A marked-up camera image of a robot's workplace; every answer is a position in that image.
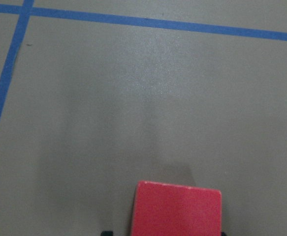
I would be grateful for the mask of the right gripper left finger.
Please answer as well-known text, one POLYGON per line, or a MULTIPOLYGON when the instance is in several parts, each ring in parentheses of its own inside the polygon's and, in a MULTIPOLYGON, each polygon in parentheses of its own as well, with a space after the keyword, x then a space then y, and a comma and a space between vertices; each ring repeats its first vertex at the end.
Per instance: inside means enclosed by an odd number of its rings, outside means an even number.
POLYGON ((113 231, 102 231, 101 236, 113 236, 113 231))

